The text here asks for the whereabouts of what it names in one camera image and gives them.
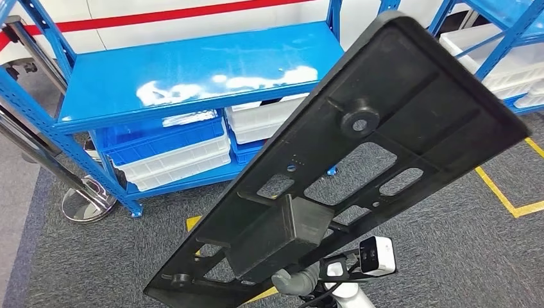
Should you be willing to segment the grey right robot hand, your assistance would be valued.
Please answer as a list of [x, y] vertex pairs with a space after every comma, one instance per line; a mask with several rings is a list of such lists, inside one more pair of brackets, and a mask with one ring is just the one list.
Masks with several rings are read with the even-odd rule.
[[293, 274], [281, 269], [272, 275], [271, 281], [276, 290], [283, 295], [306, 296], [317, 286], [319, 273], [319, 262], [316, 262]]

